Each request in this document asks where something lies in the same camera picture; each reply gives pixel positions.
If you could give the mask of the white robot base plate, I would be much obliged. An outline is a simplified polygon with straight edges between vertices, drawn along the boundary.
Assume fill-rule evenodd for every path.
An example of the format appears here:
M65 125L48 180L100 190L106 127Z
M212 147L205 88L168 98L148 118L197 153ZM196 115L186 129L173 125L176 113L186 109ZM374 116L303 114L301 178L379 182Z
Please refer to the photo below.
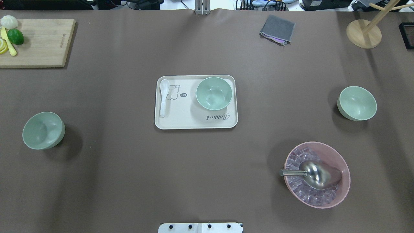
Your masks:
M242 223L205 222L205 223L164 223L158 233L243 233Z

